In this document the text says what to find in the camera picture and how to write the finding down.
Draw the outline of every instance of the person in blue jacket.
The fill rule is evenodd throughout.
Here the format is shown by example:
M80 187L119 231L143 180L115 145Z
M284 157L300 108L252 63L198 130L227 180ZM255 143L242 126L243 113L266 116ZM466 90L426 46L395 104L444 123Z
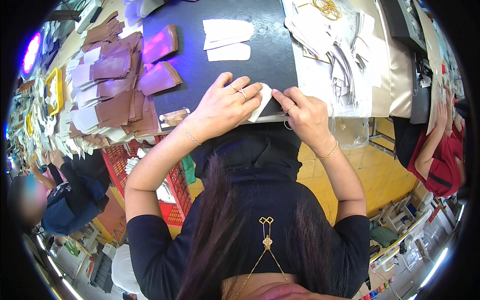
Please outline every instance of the person in blue jacket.
M76 156L65 162L57 151L49 158L46 163L57 187L47 196L38 179L17 176L9 188L8 206L23 232L29 234L41 223L46 232L67 236L104 211L110 178L99 150L85 155L85 160ZM62 180L57 168L67 181Z

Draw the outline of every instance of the power strip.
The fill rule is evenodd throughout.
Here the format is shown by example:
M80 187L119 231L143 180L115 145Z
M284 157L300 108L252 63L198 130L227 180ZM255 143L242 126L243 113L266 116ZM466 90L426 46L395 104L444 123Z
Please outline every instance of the power strip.
M80 13L80 20L75 22L75 31L82 33L91 23L95 22L101 11L102 1L91 0L85 9Z

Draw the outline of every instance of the black work table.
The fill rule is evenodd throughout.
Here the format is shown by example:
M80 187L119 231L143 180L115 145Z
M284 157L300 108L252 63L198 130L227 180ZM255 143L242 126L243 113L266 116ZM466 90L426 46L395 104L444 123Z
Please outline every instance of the black work table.
M202 20L205 19L252 23L254 33L244 42L251 47L250 59L209 62L203 50ZM194 111L222 72L232 72L234 79L248 76L251 83L266 83L280 91L298 86L291 39L284 19L280 0L172 0L144 18L144 46L168 24L175 25L178 35L178 51L161 60L168 61L177 70L183 83L153 94L157 114L185 108ZM260 116L281 113L280 105L271 99Z

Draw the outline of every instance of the gold bracelet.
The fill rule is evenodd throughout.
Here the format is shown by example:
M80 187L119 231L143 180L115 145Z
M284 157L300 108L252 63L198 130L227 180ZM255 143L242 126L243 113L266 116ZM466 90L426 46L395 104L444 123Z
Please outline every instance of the gold bracelet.
M327 156L324 156L324 157L318 157L317 154L315 154L315 157L318 158L319 160L324 160L324 159L327 159L329 158L330 156L332 156L332 154L335 152L335 150L338 148L338 141L336 141L336 145L335 145L335 148L333 148L332 152L330 152Z
M183 127L183 129L184 129L185 132L187 133L187 136L188 136L192 141L194 141L195 144L197 144L197 145L200 146L201 144L200 144L199 142L197 142L197 140L195 140L195 138L190 134L190 132L188 132L188 130L185 128L185 125L183 125L183 122L180 123L180 125Z

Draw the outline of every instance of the hand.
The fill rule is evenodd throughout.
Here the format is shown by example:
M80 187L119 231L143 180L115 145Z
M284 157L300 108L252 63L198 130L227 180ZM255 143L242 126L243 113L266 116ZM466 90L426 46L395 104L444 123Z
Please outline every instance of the hand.
M452 105L452 91L450 90L450 87L447 85L444 85L444 88L446 90L446 101L447 105Z
M243 92L247 96L245 99L243 94L235 91L231 85L225 86L232 78L230 72L221 73L206 91L197 109L183 120L183 126L198 143L234 129L260 106L262 95L259 92L263 88L262 84L257 82L247 86L250 82L247 76L232 82L237 90L244 88Z
M447 104L442 103L441 101L437 101L437 123L436 126L441 129L445 130L445 126L447 124Z
M50 152L50 160L54 166L60 169L61 165L63 165L65 162L63 161L62 154L60 153L59 150L55 150Z
M48 156L48 152L45 150L42 150L42 160L47 166L52 162Z
M327 104L315 97L305 96L295 86L285 90L283 94L274 89L272 95L285 113L289 107L295 105L288 110L288 124L318 156L328 155L336 141L328 130Z

